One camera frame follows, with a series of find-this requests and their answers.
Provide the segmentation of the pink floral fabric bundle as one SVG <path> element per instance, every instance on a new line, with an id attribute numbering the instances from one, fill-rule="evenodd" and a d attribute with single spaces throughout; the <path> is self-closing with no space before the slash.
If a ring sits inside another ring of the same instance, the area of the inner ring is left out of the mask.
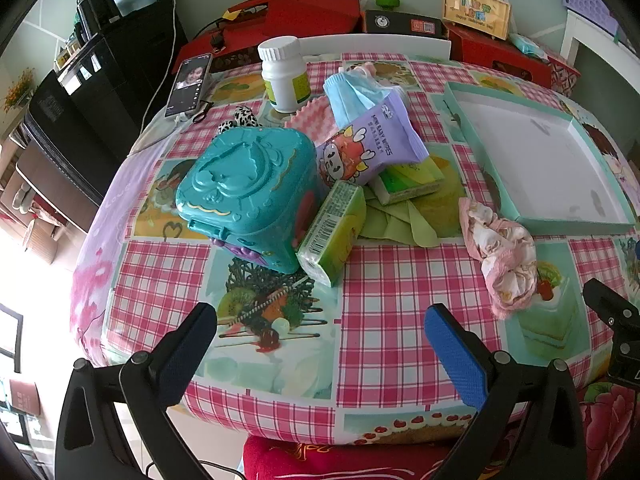
<path id="1" fill-rule="evenodd" d="M 492 314 L 505 320 L 527 309 L 538 280 L 533 237 L 518 222 L 469 197 L 458 200 L 458 211 L 464 244 L 480 263 Z"/>

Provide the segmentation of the green microfiber cloth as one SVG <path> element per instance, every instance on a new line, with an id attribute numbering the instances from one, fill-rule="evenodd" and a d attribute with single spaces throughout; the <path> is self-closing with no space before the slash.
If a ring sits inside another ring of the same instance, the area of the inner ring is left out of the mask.
<path id="1" fill-rule="evenodd" d="M 411 200 L 382 205 L 368 186 L 363 192 L 367 215 L 360 232 L 361 237 L 422 248 L 439 245 L 435 229 Z"/>

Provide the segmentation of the green tissue pack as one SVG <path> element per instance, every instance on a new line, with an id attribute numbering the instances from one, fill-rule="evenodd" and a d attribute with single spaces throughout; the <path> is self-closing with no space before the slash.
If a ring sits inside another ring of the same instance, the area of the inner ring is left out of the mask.
<path id="1" fill-rule="evenodd" d="M 445 176 L 434 159 L 386 167 L 369 182 L 369 188 L 382 205 L 391 205 L 437 192 Z"/>
<path id="2" fill-rule="evenodd" d="M 363 188 L 336 182 L 297 251 L 297 259 L 315 282 L 332 287 L 342 276 L 345 263 L 366 221 Z"/>

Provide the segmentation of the purple baby wipes pack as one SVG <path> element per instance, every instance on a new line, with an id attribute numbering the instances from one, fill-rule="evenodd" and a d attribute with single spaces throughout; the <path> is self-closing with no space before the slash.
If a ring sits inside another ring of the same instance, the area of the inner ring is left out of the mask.
<path id="1" fill-rule="evenodd" d="M 427 148 L 396 92 L 317 148 L 318 173 L 329 188 L 337 181 L 365 185 L 388 166 L 420 164 L 427 157 Z"/>

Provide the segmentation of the black white spotted scrunchie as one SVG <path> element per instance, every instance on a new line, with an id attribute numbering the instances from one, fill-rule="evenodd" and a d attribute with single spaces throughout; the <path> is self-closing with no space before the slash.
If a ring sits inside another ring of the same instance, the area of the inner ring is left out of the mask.
<path id="1" fill-rule="evenodd" d="M 245 105 L 238 106 L 235 109 L 235 112 L 231 119 L 225 120 L 224 122 L 221 122 L 218 125 L 217 133 L 223 133 L 227 130 L 230 130 L 236 127 L 246 127 L 246 128 L 259 127 L 259 122 L 250 107 Z"/>

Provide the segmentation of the blue face mask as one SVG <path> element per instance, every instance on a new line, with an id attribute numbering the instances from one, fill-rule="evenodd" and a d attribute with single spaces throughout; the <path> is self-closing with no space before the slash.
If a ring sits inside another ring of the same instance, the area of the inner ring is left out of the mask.
<path id="1" fill-rule="evenodd" d="M 365 62 L 341 68 L 336 74 L 326 78 L 323 90 L 338 128 L 346 127 L 391 93 L 396 93 L 405 105 L 408 104 L 407 92 L 394 84 L 380 84 L 375 79 L 377 73 L 372 62 Z"/>

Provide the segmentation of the pink white zigzag towel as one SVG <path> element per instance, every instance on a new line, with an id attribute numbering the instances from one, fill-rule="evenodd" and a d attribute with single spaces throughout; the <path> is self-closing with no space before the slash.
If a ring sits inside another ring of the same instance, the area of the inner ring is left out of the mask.
<path id="1" fill-rule="evenodd" d="M 285 128 L 295 129 L 320 146 L 338 133 L 331 105 L 326 96 L 318 96 L 306 103 L 284 123 Z"/>

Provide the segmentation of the red chair cushion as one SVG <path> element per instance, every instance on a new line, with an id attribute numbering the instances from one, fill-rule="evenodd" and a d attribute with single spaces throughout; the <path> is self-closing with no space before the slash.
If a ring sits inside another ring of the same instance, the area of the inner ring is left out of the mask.
<path id="1" fill-rule="evenodd" d="M 249 437 L 244 474 L 249 479 L 428 479 L 448 454 L 441 445 L 323 445 Z"/>

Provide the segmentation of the teal rimmed white tray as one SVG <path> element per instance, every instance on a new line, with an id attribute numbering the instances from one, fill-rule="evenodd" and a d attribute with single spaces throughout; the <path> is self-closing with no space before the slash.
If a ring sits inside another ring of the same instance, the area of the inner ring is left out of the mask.
<path id="1" fill-rule="evenodd" d="M 623 235 L 636 225 L 622 187 L 577 119 L 460 82 L 446 84 L 444 101 L 500 216 L 534 235 Z"/>

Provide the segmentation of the teal plastic toy case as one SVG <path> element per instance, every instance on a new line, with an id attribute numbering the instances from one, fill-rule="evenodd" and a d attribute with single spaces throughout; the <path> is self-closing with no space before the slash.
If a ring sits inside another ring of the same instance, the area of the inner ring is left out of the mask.
<path id="1" fill-rule="evenodd" d="M 217 134 L 176 191 L 188 228 L 235 257 L 283 274 L 321 202 L 316 147 L 289 128 Z"/>

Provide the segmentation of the patterned tablecloth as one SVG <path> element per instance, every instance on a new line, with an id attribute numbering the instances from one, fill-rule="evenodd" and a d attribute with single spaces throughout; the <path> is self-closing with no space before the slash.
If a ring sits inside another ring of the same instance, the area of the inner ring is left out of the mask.
<path id="1" fill-rule="evenodd" d="M 162 137 L 125 160 L 96 214 L 70 300 L 70 330 L 89 361 L 117 364 L 152 349 L 201 301 L 230 314 L 244 299 L 273 294 L 261 315 L 239 328 L 219 327 L 183 405 L 206 422 L 311 444 L 436 440 L 469 422 L 470 410 L 424 335 L 424 314 L 435 302 L 492 350 L 532 364 L 558 356 L 578 388 L 603 378 L 613 334 L 584 305 L 582 285 L 597 278 L 637 301 L 631 256 L 638 232 L 538 237 L 544 276 L 561 295 L 559 328 L 544 340 L 525 339 L 515 320 L 497 320 L 480 264 L 454 223 L 460 194 L 487 204 L 494 190 L 462 140 L 444 91 L 450 82 L 512 90 L 574 116 L 597 136 L 606 136 L 604 125 L 536 84 L 420 56 L 320 55 L 308 66 L 312 91 L 340 68 L 365 62 L 407 88 L 410 120 L 445 174 L 445 188 L 419 203 L 442 236 L 439 244 L 359 244 L 337 285 L 326 287 L 303 271 L 284 275 L 235 258 L 190 233 L 172 206 L 186 167 L 239 106 L 260 117 L 269 110 L 257 65 L 227 70 L 214 78 L 213 106 L 202 122 L 155 121 Z"/>

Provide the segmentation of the red patterned box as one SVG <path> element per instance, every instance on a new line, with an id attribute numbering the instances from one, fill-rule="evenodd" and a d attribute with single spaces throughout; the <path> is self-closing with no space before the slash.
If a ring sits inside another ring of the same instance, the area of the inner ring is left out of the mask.
<path id="1" fill-rule="evenodd" d="M 566 58 L 552 50 L 546 50 L 547 64 L 551 70 L 551 89 L 570 98 L 580 78 L 580 73 Z"/>

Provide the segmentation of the black hair clip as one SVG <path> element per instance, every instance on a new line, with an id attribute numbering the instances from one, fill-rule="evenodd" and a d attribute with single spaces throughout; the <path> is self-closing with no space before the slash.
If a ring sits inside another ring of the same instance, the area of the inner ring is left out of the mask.
<path id="1" fill-rule="evenodd" d="M 199 110 L 199 111 L 198 111 L 198 112 L 197 112 L 197 113 L 192 117 L 192 122 L 193 122 L 194 124 L 199 124 L 200 122 L 202 122 L 202 121 L 206 118 L 206 116 L 207 116 L 207 114 L 208 114 L 209 110 L 210 110 L 214 105 L 215 105 L 215 103 L 214 103 L 214 102 L 206 101 L 206 102 L 204 103 L 204 105 L 202 106 L 202 108 L 201 108 L 201 109 L 200 109 L 200 110 Z"/>

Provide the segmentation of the black cabinet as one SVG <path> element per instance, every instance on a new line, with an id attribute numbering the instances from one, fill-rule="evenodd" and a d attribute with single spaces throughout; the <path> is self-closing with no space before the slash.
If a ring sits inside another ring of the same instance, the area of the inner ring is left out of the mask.
<path id="1" fill-rule="evenodd" d="M 142 129 L 162 108 L 186 42 L 176 0 L 77 0 L 80 48 L 38 84 L 28 135 L 99 206 Z"/>

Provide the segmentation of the blue wet wipes pack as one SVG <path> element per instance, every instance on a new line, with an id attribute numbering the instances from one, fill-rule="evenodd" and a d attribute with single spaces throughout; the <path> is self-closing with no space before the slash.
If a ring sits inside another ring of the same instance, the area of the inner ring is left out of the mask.
<path id="1" fill-rule="evenodd" d="M 533 40 L 530 40 L 520 34 L 516 34 L 515 32 L 510 32 L 509 41 L 524 55 L 544 62 L 548 61 L 547 52 L 541 46 L 538 46 L 536 42 L 533 42 Z"/>

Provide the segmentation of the red gift box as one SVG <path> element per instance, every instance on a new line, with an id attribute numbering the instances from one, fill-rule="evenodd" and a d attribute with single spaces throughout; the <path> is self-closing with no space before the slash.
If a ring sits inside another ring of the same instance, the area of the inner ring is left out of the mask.
<path id="1" fill-rule="evenodd" d="M 445 23 L 451 42 L 450 58 L 498 70 L 544 88 L 551 87 L 551 68 L 538 58 L 525 55 L 509 41 L 491 37 L 463 25 Z"/>

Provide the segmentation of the smartphone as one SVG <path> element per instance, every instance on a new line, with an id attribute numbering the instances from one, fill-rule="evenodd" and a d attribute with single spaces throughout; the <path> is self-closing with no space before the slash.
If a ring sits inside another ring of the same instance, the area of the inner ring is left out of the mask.
<path id="1" fill-rule="evenodd" d="M 195 113 L 207 84 L 212 59 L 210 53 L 205 53 L 187 58 L 180 64 L 166 105 L 166 118 Z"/>

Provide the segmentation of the purple perforated basket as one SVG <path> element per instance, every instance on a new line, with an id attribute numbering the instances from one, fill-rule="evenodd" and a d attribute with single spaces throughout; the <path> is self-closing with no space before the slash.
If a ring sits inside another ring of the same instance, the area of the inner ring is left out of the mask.
<path id="1" fill-rule="evenodd" d="M 605 30 L 611 36 L 618 31 L 618 23 L 603 0 L 563 0 L 564 6 L 593 24 Z"/>

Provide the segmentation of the white board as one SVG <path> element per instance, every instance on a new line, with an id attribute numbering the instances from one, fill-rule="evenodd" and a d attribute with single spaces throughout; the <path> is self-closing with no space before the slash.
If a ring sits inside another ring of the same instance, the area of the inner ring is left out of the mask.
<path id="1" fill-rule="evenodd" d="M 308 61 L 365 58 L 369 55 L 402 54 L 449 60 L 447 39 L 390 34 L 344 34 L 300 38 L 300 52 Z"/>

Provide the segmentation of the white pill bottle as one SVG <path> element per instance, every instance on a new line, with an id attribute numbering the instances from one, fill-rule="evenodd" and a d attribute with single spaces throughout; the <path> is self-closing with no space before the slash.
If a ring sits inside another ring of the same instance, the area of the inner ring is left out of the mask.
<path id="1" fill-rule="evenodd" d="M 268 100 L 280 113 L 294 113 L 310 98 L 307 64 L 295 36 L 280 36 L 258 46 Z"/>

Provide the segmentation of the black rectangular box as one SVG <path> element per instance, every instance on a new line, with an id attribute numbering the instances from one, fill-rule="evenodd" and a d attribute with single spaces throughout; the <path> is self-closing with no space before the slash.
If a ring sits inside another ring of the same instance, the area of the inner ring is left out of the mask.
<path id="1" fill-rule="evenodd" d="M 447 38 L 446 27 L 438 18 L 396 11 L 365 10 L 363 30 L 367 34 Z"/>

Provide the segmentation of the green knob object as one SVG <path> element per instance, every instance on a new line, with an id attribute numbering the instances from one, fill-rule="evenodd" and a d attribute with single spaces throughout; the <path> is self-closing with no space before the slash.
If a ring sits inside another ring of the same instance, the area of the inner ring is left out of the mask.
<path id="1" fill-rule="evenodd" d="M 375 4 L 384 11 L 393 11 L 400 7 L 400 0 L 375 0 Z"/>

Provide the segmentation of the red bag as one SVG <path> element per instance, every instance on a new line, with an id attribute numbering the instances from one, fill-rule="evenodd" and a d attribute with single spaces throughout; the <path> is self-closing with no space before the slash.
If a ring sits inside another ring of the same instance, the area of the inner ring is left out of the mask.
<path id="1" fill-rule="evenodd" d="M 359 0 L 247 0 L 198 32 L 180 49 L 172 69 L 203 54 L 213 57 L 213 73 L 255 64 L 258 44 L 267 39 L 349 34 L 359 20 Z"/>

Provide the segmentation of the white shelf frame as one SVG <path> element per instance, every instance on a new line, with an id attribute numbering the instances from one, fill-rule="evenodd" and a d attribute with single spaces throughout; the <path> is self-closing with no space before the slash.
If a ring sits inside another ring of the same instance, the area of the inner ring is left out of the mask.
<path id="1" fill-rule="evenodd" d="M 560 55 L 568 64 L 574 65 L 580 47 L 592 51 L 623 77 L 635 92 L 640 92 L 640 62 L 634 50 L 626 47 L 592 21 L 568 10 Z"/>

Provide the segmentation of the yellow handled gift box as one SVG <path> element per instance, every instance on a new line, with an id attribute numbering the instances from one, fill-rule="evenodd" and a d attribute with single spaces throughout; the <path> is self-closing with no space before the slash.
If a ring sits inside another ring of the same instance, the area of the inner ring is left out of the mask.
<path id="1" fill-rule="evenodd" d="M 512 6 L 506 0 L 442 0 L 442 19 L 507 40 Z"/>

